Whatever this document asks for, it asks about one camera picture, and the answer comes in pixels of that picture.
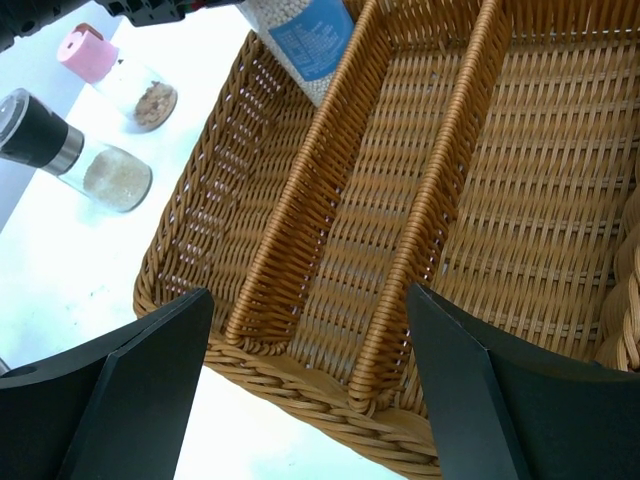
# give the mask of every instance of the robotic arm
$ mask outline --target robotic arm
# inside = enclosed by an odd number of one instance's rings
[[[91,0],[0,0],[0,52]],[[177,22],[200,8],[243,0],[96,0],[112,16],[125,15],[136,27]]]

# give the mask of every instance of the white tabletop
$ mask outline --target white tabletop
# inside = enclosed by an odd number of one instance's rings
[[[0,357],[9,366],[135,319],[142,257],[247,32],[233,7],[143,29],[123,22],[113,42],[176,87],[176,110],[155,132],[129,135],[119,114],[87,87],[67,120],[147,162],[153,187],[136,210],[115,215],[35,174],[0,234]],[[203,369],[176,478],[399,477]]]

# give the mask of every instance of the bottle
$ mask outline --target bottle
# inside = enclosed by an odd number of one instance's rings
[[[162,125],[178,101],[176,90],[150,68],[131,58],[82,23],[58,48],[58,61],[110,100],[132,131]]]
[[[238,9],[316,107],[353,34],[342,0],[246,0]]]
[[[116,212],[133,210],[151,187],[149,166],[84,135],[22,88],[0,100],[0,158],[40,168]]]

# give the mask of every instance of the plastic bottle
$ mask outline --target plastic bottle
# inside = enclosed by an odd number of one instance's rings
[[[40,168],[116,212],[138,206],[152,182],[145,163],[84,135],[24,89],[0,100],[0,158]]]
[[[57,57],[109,99],[131,122],[133,131],[158,128],[169,118],[178,101],[178,93],[162,77],[105,40],[86,23],[65,37]]]
[[[342,0],[246,0],[238,8],[320,106],[353,34],[353,20]]]

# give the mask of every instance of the pink cap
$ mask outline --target pink cap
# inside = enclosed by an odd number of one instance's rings
[[[78,25],[58,48],[58,61],[87,83],[102,80],[118,59],[118,49],[86,23]]]

